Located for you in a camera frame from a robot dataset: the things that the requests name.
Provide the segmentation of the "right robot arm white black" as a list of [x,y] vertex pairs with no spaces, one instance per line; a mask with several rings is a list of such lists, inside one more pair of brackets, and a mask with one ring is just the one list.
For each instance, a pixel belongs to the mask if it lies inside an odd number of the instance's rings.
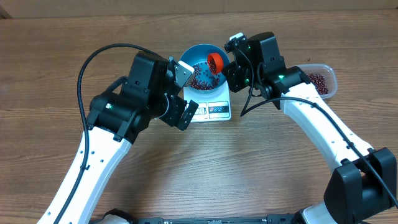
[[273,33],[239,33],[224,49],[234,56],[222,70],[229,89],[259,90],[263,103],[273,103],[302,128],[330,168],[323,200],[291,215],[291,223],[361,223],[397,206],[396,157],[352,132],[301,68],[286,67]]

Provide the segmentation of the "red scoop blue handle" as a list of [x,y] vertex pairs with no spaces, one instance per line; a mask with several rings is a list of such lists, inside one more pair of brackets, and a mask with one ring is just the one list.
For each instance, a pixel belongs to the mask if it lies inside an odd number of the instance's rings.
[[210,53],[207,56],[207,64],[213,75],[220,73],[223,69],[223,59],[219,53]]

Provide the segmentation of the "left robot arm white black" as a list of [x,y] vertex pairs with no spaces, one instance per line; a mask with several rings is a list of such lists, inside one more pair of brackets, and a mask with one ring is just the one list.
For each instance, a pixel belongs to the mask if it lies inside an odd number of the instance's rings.
[[39,223],[88,223],[113,171],[152,119],[185,130],[198,104],[179,97],[195,69],[140,51],[127,77],[95,96],[76,156]]

